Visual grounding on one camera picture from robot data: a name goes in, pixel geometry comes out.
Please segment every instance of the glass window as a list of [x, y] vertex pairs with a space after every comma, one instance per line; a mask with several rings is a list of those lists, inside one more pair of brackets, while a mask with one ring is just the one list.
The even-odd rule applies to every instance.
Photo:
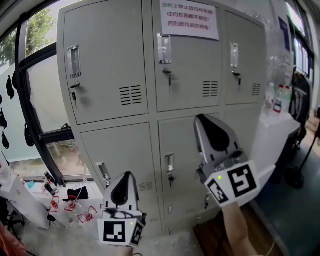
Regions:
[[44, 133], [60, 130], [69, 123], [62, 97], [57, 56], [47, 58], [27, 70], [30, 101]]
[[[10, 163], [10, 168], [21, 176], [42, 177], [48, 169], [42, 162], [36, 146], [29, 147], [25, 140], [25, 117], [21, 109], [19, 95], [12, 85], [15, 72], [15, 41], [17, 29], [13, 30], [0, 43], [0, 94], [1, 110], [7, 122], [7, 128], [0, 127], [6, 137], [9, 148], [0, 142], [0, 150]], [[7, 93], [7, 83], [12, 86], [12, 99]]]
[[80, 1], [82, 0], [60, 0], [29, 19], [26, 36], [27, 57], [57, 41], [59, 10]]
[[303, 34], [303, 36], [306, 36], [304, 25], [302, 22], [302, 19], [299, 17], [299, 15], [296, 13], [296, 11], [291, 7], [289, 3], [286, 2], [286, 7], [289, 12], [289, 17], [292, 21], [292, 23], [296, 26], [298, 30]]
[[[74, 139], [49, 143], [46, 146], [64, 176], [84, 174], [85, 161]], [[90, 172], [86, 168], [86, 175], [89, 174]]]

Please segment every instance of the black bag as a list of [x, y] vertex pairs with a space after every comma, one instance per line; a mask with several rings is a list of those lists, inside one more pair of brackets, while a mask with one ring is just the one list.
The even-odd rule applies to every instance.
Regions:
[[0, 112], [0, 126], [3, 127], [3, 129], [6, 129], [8, 126], [8, 122], [5, 119], [5, 115], [4, 115], [4, 112], [2, 111], [2, 108]]
[[6, 81], [6, 92], [8, 93], [8, 96], [10, 97], [10, 100], [15, 96], [15, 91], [12, 88], [12, 82], [10, 75], [8, 75], [8, 80]]
[[7, 140], [7, 137], [4, 132], [2, 132], [2, 145], [6, 150], [10, 148], [9, 141]]
[[18, 93], [18, 87], [17, 87], [17, 79], [16, 79], [16, 71], [14, 71], [12, 75], [12, 85], [16, 89], [16, 93]]
[[27, 127], [27, 124], [24, 125], [24, 138], [25, 138], [25, 142], [29, 147], [33, 147], [34, 146], [34, 140], [31, 137], [30, 131]]

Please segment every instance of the poster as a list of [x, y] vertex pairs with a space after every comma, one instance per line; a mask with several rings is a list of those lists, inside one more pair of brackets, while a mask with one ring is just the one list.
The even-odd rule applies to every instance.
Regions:
[[280, 29], [283, 31], [285, 48], [290, 51], [290, 39], [287, 23], [279, 17]]
[[161, 0], [163, 35], [219, 40], [216, 8], [185, 0]]

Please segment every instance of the air vent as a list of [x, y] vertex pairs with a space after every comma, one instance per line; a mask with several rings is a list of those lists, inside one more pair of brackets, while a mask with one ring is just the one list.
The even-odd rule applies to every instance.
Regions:
[[140, 183], [138, 187], [140, 191], [153, 190], [154, 184], [152, 182]]
[[252, 86], [252, 96], [259, 96], [260, 95], [260, 89], [261, 89], [261, 84], [259, 83], [254, 83]]
[[144, 184], [144, 183], [138, 184], [138, 187], [139, 187], [140, 191], [145, 191], [146, 190], [146, 184]]
[[151, 219], [149, 219], [149, 222], [157, 222], [157, 221], [158, 221], [157, 218], [151, 218]]
[[142, 103], [141, 86], [121, 87], [120, 99], [122, 106]]
[[219, 83], [217, 81], [203, 81], [202, 96], [216, 97], [218, 96]]

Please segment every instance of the tiled floor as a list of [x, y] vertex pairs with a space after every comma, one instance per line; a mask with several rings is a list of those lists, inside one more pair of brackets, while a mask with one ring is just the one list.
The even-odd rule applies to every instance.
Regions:
[[[81, 231], [71, 232], [53, 225], [45, 230], [28, 223], [17, 232], [26, 249], [37, 256], [116, 255], [115, 247], [99, 245]], [[195, 235], [188, 230], [171, 236], [142, 240], [134, 252], [143, 256], [203, 256]]]
[[[295, 166], [302, 163], [310, 147], [308, 144], [302, 142], [293, 161]], [[256, 199], [293, 256], [312, 255], [320, 244], [320, 156], [314, 151], [302, 173], [303, 188], [294, 189], [283, 178], [278, 185], [267, 183]]]

